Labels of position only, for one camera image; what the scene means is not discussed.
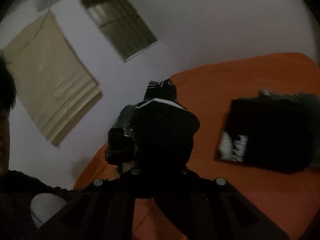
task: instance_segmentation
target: orange bedsheet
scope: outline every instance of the orange bedsheet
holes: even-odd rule
[[[313,93],[320,96],[320,70],[300,53],[277,53],[233,62],[206,65],[171,77],[178,102],[200,120],[194,148],[187,164],[201,177],[223,177],[261,209],[292,240],[307,228],[320,207],[320,174],[292,175],[214,160],[223,118],[231,99],[255,97],[259,89],[275,93]],[[114,166],[104,160],[104,145],[84,170],[75,188],[96,178],[113,176]],[[134,239],[186,239],[162,215],[152,200],[137,200]]]

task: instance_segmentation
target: white wall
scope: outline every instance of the white wall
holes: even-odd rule
[[[319,28],[301,0],[130,1],[159,41],[127,63],[79,0],[52,6],[66,38],[100,82],[104,97],[71,131],[60,150],[43,138],[18,100],[10,116],[10,169],[51,186],[71,188],[106,142],[121,109],[142,100],[149,80],[203,64],[274,52],[297,51],[318,58]],[[26,0],[0,24],[0,48],[38,16],[33,0]]]

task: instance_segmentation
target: beige roman shade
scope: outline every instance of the beige roman shade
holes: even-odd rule
[[[54,146],[102,97],[51,13],[25,27],[4,49],[4,57],[20,101]]]

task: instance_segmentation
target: black sleeve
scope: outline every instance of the black sleeve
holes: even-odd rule
[[[0,192],[2,193],[52,193],[66,201],[70,201],[79,191],[67,190],[60,187],[50,187],[37,178],[28,176],[21,171],[9,171],[0,178]]]

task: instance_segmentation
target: window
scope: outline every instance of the window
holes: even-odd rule
[[[157,41],[128,0],[82,0],[81,3],[124,61]]]

